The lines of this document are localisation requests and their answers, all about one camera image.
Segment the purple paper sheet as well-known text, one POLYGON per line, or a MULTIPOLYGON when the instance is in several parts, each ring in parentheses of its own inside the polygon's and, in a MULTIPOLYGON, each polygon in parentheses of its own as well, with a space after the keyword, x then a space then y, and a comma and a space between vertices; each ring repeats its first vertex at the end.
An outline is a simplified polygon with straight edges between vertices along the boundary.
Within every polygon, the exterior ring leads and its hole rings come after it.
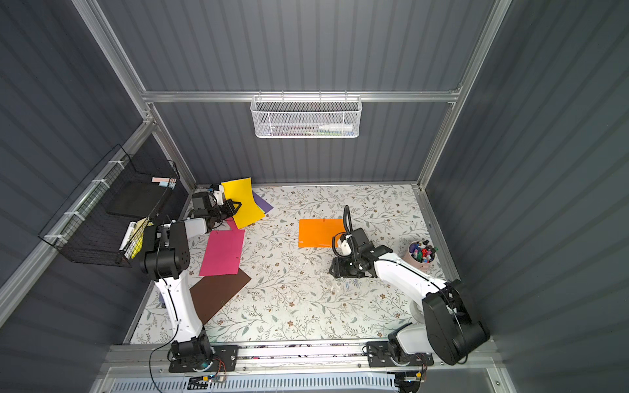
POLYGON ((262 196, 260 196, 258 193, 253 192, 253 199, 255 201, 255 203, 257 204, 257 206, 265 213, 268 214, 271 210, 274 209, 274 207, 268 203, 268 201, 266 201, 262 196))

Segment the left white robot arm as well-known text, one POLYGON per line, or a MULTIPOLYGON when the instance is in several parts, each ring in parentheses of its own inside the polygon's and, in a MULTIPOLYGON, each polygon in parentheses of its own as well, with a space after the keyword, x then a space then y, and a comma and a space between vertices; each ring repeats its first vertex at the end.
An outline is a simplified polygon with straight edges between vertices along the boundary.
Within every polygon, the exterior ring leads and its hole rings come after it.
POLYGON ((205 324, 251 281, 239 268, 244 232, 234 224, 228 230, 211 232, 214 224, 231 218, 240 204, 228 201, 220 205, 212 198, 207 192, 195 193, 187 219, 147 226, 136 255, 142 271, 160 291, 174 329, 167 342, 170 362, 185 371, 208 367, 214 361, 205 324), (189 241, 205 234, 209 237, 202 264, 209 267, 202 268, 201 280, 190 286, 189 241))

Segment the orange paper sheet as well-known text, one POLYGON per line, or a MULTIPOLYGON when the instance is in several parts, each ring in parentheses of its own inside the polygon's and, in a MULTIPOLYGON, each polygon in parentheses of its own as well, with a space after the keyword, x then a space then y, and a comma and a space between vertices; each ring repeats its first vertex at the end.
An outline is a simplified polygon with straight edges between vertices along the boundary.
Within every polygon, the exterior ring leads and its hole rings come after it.
POLYGON ((333 236, 344 232, 342 219, 301 219, 298 247, 330 248, 333 236))

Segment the yellow paper sheet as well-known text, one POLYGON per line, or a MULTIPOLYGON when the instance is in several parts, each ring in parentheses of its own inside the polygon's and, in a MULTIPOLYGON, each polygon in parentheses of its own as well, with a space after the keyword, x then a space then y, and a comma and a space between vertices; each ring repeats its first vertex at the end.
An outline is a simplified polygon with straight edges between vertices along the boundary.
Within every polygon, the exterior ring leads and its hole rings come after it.
POLYGON ((239 202, 241 206, 234 215, 234 222, 238 229, 255 224, 265 217, 264 211, 256 204, 253 197, 252 180, 250 178, 241 178, 223 182, 224 196, 228 200, 232 200, 234 204, 239 202))

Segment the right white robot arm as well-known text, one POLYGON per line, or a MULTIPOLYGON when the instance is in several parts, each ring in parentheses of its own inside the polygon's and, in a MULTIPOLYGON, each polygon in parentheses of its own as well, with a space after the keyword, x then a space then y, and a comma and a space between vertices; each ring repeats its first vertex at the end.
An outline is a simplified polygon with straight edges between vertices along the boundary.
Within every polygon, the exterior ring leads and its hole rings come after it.
POLYGON ((332 237, 334 278, 378 278, 402 291, 424 318, 388 335, 388 356, 407 365, 432 353, 447 365, 457 365, 489 341, 467 288, 460 280, 447 282, 424 273, 386 246, 375 246, 362 229, 332 237))

